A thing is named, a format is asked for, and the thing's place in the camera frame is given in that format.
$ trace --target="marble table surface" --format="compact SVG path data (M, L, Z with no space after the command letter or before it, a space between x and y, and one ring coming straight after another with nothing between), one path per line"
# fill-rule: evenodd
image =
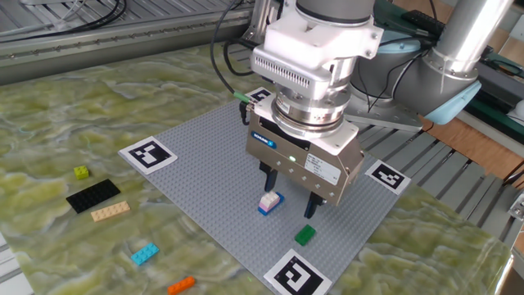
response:
M255 75L232 86L264 85ZM0 88L0 232L37 295L269 294L117 152L233 100L208 47L96 66ZM86 165L88 179L77 180ZM94 223L66 197L104 179L131 212ZM146 265L131 255L149 242ZM509 249L412 185L330 294L493 294Z

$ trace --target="cable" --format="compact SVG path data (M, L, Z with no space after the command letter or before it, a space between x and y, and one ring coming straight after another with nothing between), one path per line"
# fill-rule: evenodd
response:
M375 99L375 101L372 103L372 105L368 108L368 113L371 111L371 109L375 106L375 104L378 102L378 100L380 99L380 97L384 94L384 92L387 90L387 87L389 86L389 83L390 83L390 75L391 73L393 72L393 70L396 70L398 68L400 68L401 66L409 63L409 62L413 62L415 61L417 58L419 57L423 57L425 56L429 51L426 51L425 53L423 54L418 54L416 57L413 57L413 58L410 58L409 60L399 64L398 66L394 66L393 68L391 68L388 72L387 72L387 76L386 76L386 86L384 87L384 89L382 90L382 92L380 92L380 94L378 94L377 98ZM398 85L400 83L400 81L402 80L402 78L404 78L404 73L407 71L407 69L409 68L409 66L404 70L404 72L402 73L402 76L400 76L395 85Z
M366 93L366 98L368 98L368 112L370 110L369 108L369 104L371 103L369 101L369 92L368 92L368 88L366 87L366 84L364 83L364 80L362 79L362 75L360 74L360 61L359 61L359 64L358 64L358 67L357 67L357 73L359 74L359 78L360 78L360 83L362 83L362 87L364 87L364 91Z
M252 70L240 73L240 72L237 72L235 69L233 69L233 65L231 65L231 61L229 60L229 45L239 44L239 43L240 42L238 42L237 40L229 40L224 43L224 61L226 62L226 66L228 66L229 71L235 76L245 77L248 75L252 75L255 73Z
M422 40L422 41L433 41L433 42L436 41L432 37L414 36L414 37L406 37L406 38L400 38L400 39L385 41L385 42L380 43L380 47L386 46L386 45L389 45L389 44L393 44L393 43L398 43L400 41L411 41L411 40Z
M213 33L213 37L211 38L211 45L210 45L211 65L213 65L213 69L215 70L215 73L219 77L220 81L222 81L222 83L229 90L229 92L233 94L235 94L235 90L233 89L233 87L231 87L231 85L229 85L228 81L226 81L226 79L222 76L222 73L220 73L220 70L216 65L215 40L216 40L216 36L219 34L220 25L224 21L224 18L226 17L228 12L231 10L233 5L235 5L235 2L237 2L237 0L232 0L231 3L229 3L229 6L224 10L224 13L222 14L222 16L219 19L219 22L216 24L216 28Z
M123 7L119 12L116 12L118 10L120 2L123 3ZM30 37L25 37L21 39L12 39L8 41L0 41L0 43L8 43L8 42L37 39L37 38L44 38L44 37L61 36L64 34L80 33L80 32L85 32L88 30L99 29L104 25L108 25L111 22L118 20L124 14L126 9L127 9L127 0L115 0L115 6L107 15L103 16L102 18L98 20L87 23L85 25L81 25L73 29L68 29L67 31L55 32L55 33L50 33L50 34L40 34L36 36L30 36Z
M435 122L432 122L431 123L431 127L429 129L427 129L426 131L424 131L424 132L429 132L429 130L433 129L433 127L435 127Z
M70 17L72 17L75 14L77 14L79 12L79 10L84 6L84 4L86 2L86 0L83 0L82 3L80 4L80 6L75 9L75 7L76 7L76 5L78 4L79 1L80 0L76 0L75 3L69 9L69 11L63 17L58 19L58 21L68 20ZM46 28L52 27L55 24L56 24L56 22L55 23L49 23L49 24L41 24L41 25L31 25L31 26L24 27L24 28L13 29L13 30L10 30L10 31L7 31L7 32L0 32L0 37L7 37L7 36L14 36L14 35L23 34L23 33L30 33L30 32L34 32L34 31L37 31L37 30L42 30L42 29L46 29Z
M231 10L233 11L237 9L242 3L244 3L244 0L240 0L240 2L235 7L231 8Z
M523 119L518 118L518 117L516 117L516 116L510 116L510 115L506 115L506 116L509 117L509 118L515 119L515 120L519 120L519 121L521 121L522 123L524 123L524 120L523 120Z
M435 3L433 2L433 0L429 0L429 3L431 4L431 9L433 10L433 18L435 19L435 26L438 30L440 30L439 28L439 20L436 18L436 9L435 9Z

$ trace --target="light blue lego brick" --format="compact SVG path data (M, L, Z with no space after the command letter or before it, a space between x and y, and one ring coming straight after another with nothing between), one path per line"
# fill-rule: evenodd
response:
M149 258L153 257L155 254L158 253L158 247L155 246L154 243L149 243L147 246L142 248L140 251L134 253L131 256L131 259L138 265L141 266L142 263L149 260Z

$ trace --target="lego baseplate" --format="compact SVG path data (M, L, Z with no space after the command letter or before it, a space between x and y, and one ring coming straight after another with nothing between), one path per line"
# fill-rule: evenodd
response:
M155 136L178 160L142 175L274 293L264 274L290 249L334 283L398 199L364 175L377 159L366 154L340 205L321 206L310 220L309 191L279 175L274 190L286 201L263 216L257 208L265 174L246 153L246 137L238 102L231 102ZM316 235L302 247L295 236L306 225Z

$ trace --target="black cable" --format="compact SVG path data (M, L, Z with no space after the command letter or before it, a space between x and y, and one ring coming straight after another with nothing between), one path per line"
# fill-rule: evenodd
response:
M220 70L216 65L215 40L216 40L216 36L219 34L220 25L224 21L224 18L226 17L228 12L231 10L233 5L235 5L235 2L237 2L237 0L232 0L231 3L229 3L229 6L224 10L224 13L222 14L222 16L219 19L219 22L216 24L215 32L213 33L213 37L211 38L211 45L210 45L211 65L213 65L213 69L215 70L215 73L219 77L220 81L222 81L222 83L229 90L229 92L233 94L235 94L235 90L233 89L233 87L231 87L231 85L229 85L228 81L226 81L226 79L222 76L222 73L220 73Z
M431 9L433 10L433 18L435 19L435 26L436 26L436 29L437 29L437 32L438 32L438 30L440 30L440 28L439 28L439 20L436 18L435 3L433 2L433 0L429 0L429 3L431 4Z
M8 42L15 42L15 41L22 41L22 40L29 40L29 39L37 39L37 38L60 36L60 35L64 35L64 34L80 33L80 32L84 32L84 31L88 31L88 30L94 30L94 29L101 28L102 26L108 25L111 22L119 19L124 14L125 10L127 9L127 0L121 0L121 1L123 2L123 7L122 7L122 10L120 12L116 13L116 11L117 11L117 9L119 7L119 4L120 4L120 0L115 0L115 6L113 7L113 9L107 15L101 17L98 20L95 20L95 21L92 21L90 23L87 23L85 25L80 25L80 26L78 26L76 28L68 29L68 30L63 31L63 32L55 32L55 33L49 33L49 34L40 34L40 35L25 37L25 38L21 38L21 39L12 39L12 40L7 40L7 41L0 41L0 43L8 43Z
M406 37L406 38L400 38L400 39L395 39L395 40L390 40L390 41L385 41L385 42L382 42L380 43L380 47L382 46L386 46L386 45L389 45L389 44L393 44L393 43L398 43L400 41L411 41L411 40L422 40L422 41L433 41L435 42L436 40L432 37L426 37L426 36L414 36L414 37Z
M357 65L357 74L359 74L359 78L360 78L360 83L362 83L362 87L364 87L364 91L366 93L366 98L368 98L368 110L369 110L369 104L371 103L369 101L369 92L368 92L368 88L366 87L366 84L364 83L364 80L362 79L362 74L360 74L360 61L359 61L359 64Z
M429 132L429 130L433 129L433 127L435 127L435 123L434 122L431 123L431 127L428 130L426 130L425 132Z
M516 116L510 116L510 115L506 115L506 116L508 116L509 118L515 119L515 120L519 120L519 121L521 121L521 122L524 123L524 120L523 120L523 119L521 119L521 118L517 118Z
M240 111L240 117L242 118L242 123L244 124L244 126L248 126L249 121L246 120L247 119L247 103L240 102L240 104L238 105L238 110Z
M243 73L237 72L235 69L233 69L233 65L231 64L231 61L229 60L229 45L238 44L238 43L239 42L235 40L226 41L224 43L224 61L226 62L226 66L228 66L229 71L235 76L245 77L248 75L252 75L255 73L252 70L243 72Z
M244 3L244 0L240 0L240 2L235 7L231 8L231 10L233 11L237 9L242 3Z
M380 97L384 94L385 91L387 91L387 87L389 86L389 83L390 83L390 75L391 73L393 72L393 70L396 70L398 68L400 68L401 66L409 63L409 62L413 62L415 61L417 58L419 57L423 57L425 56L429 51L425 52L424 54L419 54L417 55L416 57L413 57L413 58L410 58L409 60L399 64L398 66L394 66L393 68L391 68L388 72L387 72L387 76L386 76L386 86L384 87L384 89L382 90L382 92L380 92L380 94L378 94L377 96L377 99L375 99L375 101L371 104L371 106L369 107L368 109L368 113L371 111L371 109L375 106L375 104L378 102L378 100L380 99ZM406 70L404 70L404 72L402 73L402 76L398 78L397 80L397 83L396 84L399 84L400 81L402 80L402 78L404 78L404 74L405 72L408 70L408 68Z

